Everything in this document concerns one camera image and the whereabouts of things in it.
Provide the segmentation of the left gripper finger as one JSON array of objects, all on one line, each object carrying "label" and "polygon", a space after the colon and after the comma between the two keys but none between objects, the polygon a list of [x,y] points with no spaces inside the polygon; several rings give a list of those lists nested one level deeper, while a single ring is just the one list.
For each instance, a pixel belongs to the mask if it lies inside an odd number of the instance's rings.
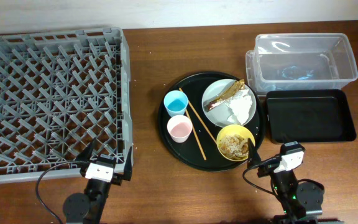
[{"label": "left gripper finger", "polygon": [[93,153],[93,150],[96,145],[96,138],[93,138],[92,141],[83,149],[82,152],[80,152],[76,158],[75,162],[78,164],[88,164],[91,162],[91,156]]},{"label": "left gripper finger", "polygon": [[126,157],[122,179],[126,181],[130,181],[131,178],[132,178],[132,147],[129,148],[129,152]]}]

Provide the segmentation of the food scraps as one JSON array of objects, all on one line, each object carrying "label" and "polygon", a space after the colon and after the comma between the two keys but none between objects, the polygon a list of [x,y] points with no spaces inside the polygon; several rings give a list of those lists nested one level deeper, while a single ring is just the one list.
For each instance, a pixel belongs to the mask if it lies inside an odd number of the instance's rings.
[{"label": "food scraps", "polygon": [[225,135],[218,144],[220,152],[228,159],[241,161],[248,158],[248,139],[238,134]]}]

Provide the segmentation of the yellow bowl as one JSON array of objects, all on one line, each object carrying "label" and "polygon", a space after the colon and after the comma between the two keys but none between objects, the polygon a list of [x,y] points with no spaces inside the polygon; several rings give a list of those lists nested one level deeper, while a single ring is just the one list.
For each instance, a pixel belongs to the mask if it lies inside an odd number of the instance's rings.
[{"label": "yellow bowl", "polygon": [[225,126],[224,128],[222,128],[222,130],[220,130],[220,132],[218,133],[217,138],[216,138],[217,147],[218,147],[218,144],[220,143],[221,139],[225,135],[233,135],[233,134],[238,134],[238,135],[242,136],[243,138],[251,139],[252,142],[254,143],[254,146],[256,146],[255,138],[254,138],[253,134],[247,128],[245,128],[245,127],[243,127],[241,125],[231,124],[231,125],[228,125],[228,126]]}]

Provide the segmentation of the grey plate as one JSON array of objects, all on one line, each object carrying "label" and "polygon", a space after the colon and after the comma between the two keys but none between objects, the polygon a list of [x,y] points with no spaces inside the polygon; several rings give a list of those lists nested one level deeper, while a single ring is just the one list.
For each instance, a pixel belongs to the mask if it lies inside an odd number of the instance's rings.
[{"label": "grey plate", "polygon": [[246,107],[239,110],[239,114],[233,112],[228,102],[221,103],[210,111],[207,110],[207,104],[224,93],[234,82],[234,79],[222,79],[212,82],[203,93],[201,105],[204,115],[216,126],[222,128],[230,124],[240,124],[244,126],[251,121],[256,113],[256,97],[247,85],[244,85],[245,88],[242,91],[244,92],[242,95],[243,99],[245,98],[247,100]]}]

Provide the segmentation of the white napkin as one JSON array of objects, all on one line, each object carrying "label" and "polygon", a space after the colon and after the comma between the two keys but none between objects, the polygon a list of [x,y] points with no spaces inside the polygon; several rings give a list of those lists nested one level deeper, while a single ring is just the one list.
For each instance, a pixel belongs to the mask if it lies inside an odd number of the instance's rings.
[{"label": "white napkin", "polygon": [[249,90],[239,90],[234,96],[225,101],[225,105],[232,113],[227,118],[229,122],[240,125],[246,124],[252,106],[252,97],[249,95]]}]

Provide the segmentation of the wooden chopstick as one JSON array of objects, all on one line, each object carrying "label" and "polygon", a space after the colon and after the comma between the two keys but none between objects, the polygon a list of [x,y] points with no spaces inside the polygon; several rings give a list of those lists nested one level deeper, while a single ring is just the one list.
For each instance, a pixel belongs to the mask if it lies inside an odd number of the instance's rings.
[{"label": "wooden chopstick", "polygon": [[193,122],[192,122],[192,120],[191,120],[191,118],[190,118],[190,115],[189,115],[189,112],[188,112],[187,109],[185,110],[185,114],[186,114],[187,118],[188,118],[188,119],[191,121],[191,123],[192,123],[192,132],[193,132],[193,134],[194,134],[194,136],[195,136],[196,143],[197,143],[197,145],[198,145],[198,147],[199,147],[200,153],[201,153],[201,155],[202,155],[204,161],[206,161],[207,158],[206,158],[206,156],[205,156],[203,147],[202,147],[202,145],[201,145],[201,143],[200,143],[200,140],[199,140],[199,138],[198,138],[198,135],[197,135],[197,133],[196,133],[195,127],[193,126]]},{"label": "wooden chopstick", "polygon": [[[185,94],[185,92],[183,91],[182,88],[179,88],[179,91],[182,92],[183,94]],[[185,109],[187,109],[187,107],[189,106],[190,109],[192,110],[192,112],[195,114],[195,116],[197,117],[198,121],[201,123],[202,127],[204,127],[204,130],[207,132],[207,134],[210,136],[210,138],[213,140],[213,142],[216,144],[217,140],[216,138],[212,135],[211,131],[209,130],[209,128],[207,127],[207,125],[205,124],[205,122],[203,121],[203,119],[201,118],[201,116],[198,114],[198,112],[196,111],[195,107],[191,104],[191,102],[189,101],[187,95],[186,95],[186,102],[187,105],[185,106]]]}]

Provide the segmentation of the pink cup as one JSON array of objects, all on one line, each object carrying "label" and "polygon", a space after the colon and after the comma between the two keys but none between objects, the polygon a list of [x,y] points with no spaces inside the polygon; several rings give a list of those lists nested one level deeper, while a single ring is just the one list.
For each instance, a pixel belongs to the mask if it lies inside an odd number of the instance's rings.
[{"label": "pink cup", "polygon": [[185,142],[191,134],[192,129],[191,120],[184,115],[173,116],[167,123],[167,131],[170,137],[177,143]]}]

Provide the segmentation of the gold snack wrapper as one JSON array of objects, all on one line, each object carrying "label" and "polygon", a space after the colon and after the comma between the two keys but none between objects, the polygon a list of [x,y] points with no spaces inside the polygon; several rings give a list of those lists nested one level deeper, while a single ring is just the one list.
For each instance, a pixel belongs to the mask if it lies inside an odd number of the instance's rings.
[{"label": "gold snack wrapper", "polygon": [[215,98],[210,100],[204,108],[206,109],[206,111],[211,111],[215,107],[219,106],[220,104],[222,104],[225,101],[232,98],[240,90],[244,90],[244,89],[245,89],[244,79],[237,80],[229,88],[227,88],[222,93],[220,93],[218,96],[216,96]]}]

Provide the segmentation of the blue cup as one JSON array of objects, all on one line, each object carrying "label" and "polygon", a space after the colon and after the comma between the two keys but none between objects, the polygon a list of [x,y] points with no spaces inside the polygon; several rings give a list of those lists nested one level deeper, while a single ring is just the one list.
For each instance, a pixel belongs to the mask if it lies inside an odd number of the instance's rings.
[{"label": "blue cup", "polygon": [[163,99],[163,104],[171,117],[184,115],[188,106],[188,97],[180,90],[169,91]]}]

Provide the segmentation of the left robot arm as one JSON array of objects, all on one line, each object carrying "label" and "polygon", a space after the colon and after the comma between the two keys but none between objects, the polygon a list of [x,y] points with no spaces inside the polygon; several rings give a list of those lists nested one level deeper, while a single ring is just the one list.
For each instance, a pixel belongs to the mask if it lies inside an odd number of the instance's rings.
[{"label": "left robot arm", "polygon": [[96,138],[75,158],[79,163],[80,174],[88,180],[82,193],[70,195],[63,204],[67,223],[99,223],[112,185],[130,181],[132,162],[124,164],[124,170],[116,170],[117,160],[111,156],[100,155],[93,162],[91,155],[96,147]]}]

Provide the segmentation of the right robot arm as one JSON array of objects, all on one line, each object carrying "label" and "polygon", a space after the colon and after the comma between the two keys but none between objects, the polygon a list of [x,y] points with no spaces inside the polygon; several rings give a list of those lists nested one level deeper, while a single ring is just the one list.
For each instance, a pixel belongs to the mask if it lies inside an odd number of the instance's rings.
[{"label": "right robot arm", "polygon": [[271,158],[262,160],[252,141],[247,143],[249,158],[243,177],[250,170],[257,169],[257,175],[270,177],[270,190],[263,189],[251,181],[251,186],[272,194],[281,204],[284,214],[275,215],[273,223],[318,223],[321,215],[324,186],[310,179],[297,179],[294,169],[303,162],[305,148],[298,142],[281,145],[280,152]]}]

